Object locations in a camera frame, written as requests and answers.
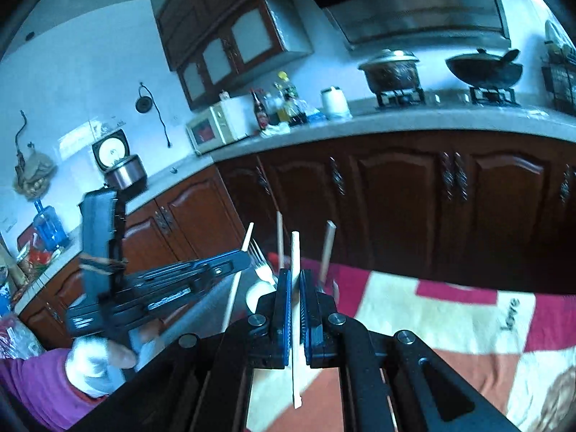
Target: wooden cabinet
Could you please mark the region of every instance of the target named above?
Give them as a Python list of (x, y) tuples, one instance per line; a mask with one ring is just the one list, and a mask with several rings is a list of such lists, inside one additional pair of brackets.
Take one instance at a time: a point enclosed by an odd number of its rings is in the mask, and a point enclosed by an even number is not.
[[(275, 200), (258, 182), (258, 159)], [(301, 232), (306, 257), (320, 259), (330, 219), (336, 262), (478, 287), (576, 291), (565, 277), (576, 244), (576, 147), (567, 141), (481, 131), (352, 136), (231, 159), (223, 174), (245, 219), (263, 223), (263, 238), (274, 240), (275, 206), (287, 230)], [(254, 196), (266, 205), (250, 208)]]
[(350, 167), (365, 266), (430, 277), (443, 225), (438, 154), (381, 150), (350, 156)]
[(238, 74), (231, 53), (231, 44), (223, 31), (210, 40), (202, 51), (202, 59), (206, 66), (207, 78), (210, 86), (225, 83), (232, 76)]
[(456, 273), (465, 274), (472, 285), (482, 285), (494, 271), (510, 276), (528, 273), (549, 193), (546, 162), (522, 154), (491, 153), (464, 156), (455, 164), (456, 173), (467, 177), (458, 197)]
[(251, 74), (309, 53), (312, 47), (292, 2), (250, 0), (204, 38), (178, 73), (195, 109), (216, 102), (220, 91), (246, 83)]
[(156, 198), (171, 229), (181, 232), (192, 258), (240, 248), (244, 228), (216, 167), (211, 166)]
[(189, 259), (155, 201), (127, 217), (122, 250), (128, 261), (126, 274)]
[[(240, 247), (243, 237), (244, 228), (220, 174), (210, 166), (127, 216), (126, 273), (231, 251)], [(74, 258), (31, 300), (20, 319), (46, 349), (70, 347), (64, 314), (83, 293), (81, 270)], [(165, 325), (184, 313), (182, 309), (176, 312), (165, 317)]]
[(64, 325), (66, 308), (84, 292), (78, 259), (62, 268), (19, 315), (46, 349), (72, 346)]
[(262, 251), (277, 251), (275, 199), (257, 157), (219, 163), (218, 170), (244, 228), (253, 222), (252, 235)]
[(72, 339), (52, 301), (40, 291), (19, 315), (45, 349), (71, 347)]
[[(346, 264), (350, 261), (345, 214), (350, 207), (346, 191), (334, 182), (339, 165), (330, 153), (330, 144), (314, 143), (260, 157), (288, 233), (300, 232), (302, 256), (321, 258), (326, 221), (331, 220), (337, 227), (332, 260)], [(285, 244), (288, 251), (290, 239)]]
[(189, 105), (194, 105), (208, 94), (211, 82), (202, 54), (192, 56), (179, 72), (180, 83)]
[(158, 31), (172, 70), (222, 25), (246, 0), (167, 0), (157, 17)]

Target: wooden chopstick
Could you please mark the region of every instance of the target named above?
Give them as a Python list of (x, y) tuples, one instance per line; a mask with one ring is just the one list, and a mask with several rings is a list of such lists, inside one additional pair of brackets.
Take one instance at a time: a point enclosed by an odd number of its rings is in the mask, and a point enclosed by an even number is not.
[(298, 355), (300, 352), (300, 233), (292, 232), (292, 401), (294, 409), (300, 408), (300, 379)]
[[(246, 252), (248, 250), (248, 246), (250, 245), (250, 239), (252, 238), (252, 229), (254, 229), (254, 223), (251, 222), (248, 226), (248, 230), (246, 235), (244, 236), (244, 242), (242, 242), (241, 250)], [(228, 325), (230, 324), (230, 317), (232, 316), (232, 307), (234, 307), (234, 300), (236, 299), (236, 293), (238, 291), (238, 284), (240, 283), (240, 275), (242, 274), (241, 271), (238, 271), (234, 275), (234, 279), (232, 280), (232, 287), (230, 289), (230, 293), (228, 294), (228, 304), (226, 305), (226, 310), (224, 311), (224, 320), (222, 321), (222, 331), (226, 331)]]
[(318, 281), (322, 287), (326, 284), (326, 275), (328, 274), (328, 266), (330, 265), (330, 257), (332, 256), (332, 246), (334, 245), (334, 234), (336, 233), (336, 225), (329, 220), (326, 223), (326, 235), (324, 236), (324, 248), (322, 248), (322, 261), (320, 263), (320, 272), (318, 274)]
[(280, 270), (284, 268), (284, 225), (280, 211), (276, 211), (276, 227), (278, 233), (278, 274), (280, 274)]

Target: power cord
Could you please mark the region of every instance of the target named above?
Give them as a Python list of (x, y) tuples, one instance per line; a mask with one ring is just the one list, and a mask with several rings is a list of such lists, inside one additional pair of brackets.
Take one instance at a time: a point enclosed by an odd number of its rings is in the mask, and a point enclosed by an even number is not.
[(156, 108), (156, 112), (158, 112), (158, 118), (160, 119), (160, 122), (162, 123), (162, 126), (164, 127), (164, 136), (166, 136), (166, 142), (168, 143), (168, 147), (171, 148), (172, 143), (170, 142), (170, 139), (168, 138), (168, 132), (166, 132), (166, 123), (164, 123), (164, 120), (162, 120), (162, 115), (160, 115), (160, 111), (158, 110), (158, 106), (156, 105), (156, 102), (154, 101), (154, 96), (152, 95), (150, 90), (146, 86), (144, 86), (143, 83), (140, 82), (140, 87), (138, 88), (138, 95), (140, 97), (142, 97), (142, 88), (146, 89), (146, 91), (148, 91), (148, 94), (150, 94), (150, 99), (152, 99), (152, 104)]

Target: checkered tablecloth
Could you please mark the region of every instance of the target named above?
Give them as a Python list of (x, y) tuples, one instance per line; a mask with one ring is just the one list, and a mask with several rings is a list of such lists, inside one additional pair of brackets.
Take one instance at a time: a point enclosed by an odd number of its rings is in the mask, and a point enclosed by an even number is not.
[[(302, 268), (318, 270), (315, 261)], [(514, 293), (331, 265), (339, 311), (369, 330), (416, 333), (522, 431), (554, 430), (576, 392), (576, 297)], [(290, 373), (258, 371), (252, 432), (343, 430), (338, 372), (301, 366), (293, 410)]]

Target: stove burner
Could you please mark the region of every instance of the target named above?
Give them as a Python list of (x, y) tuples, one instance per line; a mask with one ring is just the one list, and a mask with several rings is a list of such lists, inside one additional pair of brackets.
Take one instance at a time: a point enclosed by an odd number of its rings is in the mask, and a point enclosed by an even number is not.
[(377, 109), (390, 109), (405, 107), (410, 105), (423, 105), (426, 103), (424, 99), (424, 90), (416, 88), (410, 91), (387, 91), (376, 94), (378, 100)]
[(484, 89), (470, 87), (470, 99), (474, 104), (520, 107), (516, 103), (516, 95), (513, 89)]

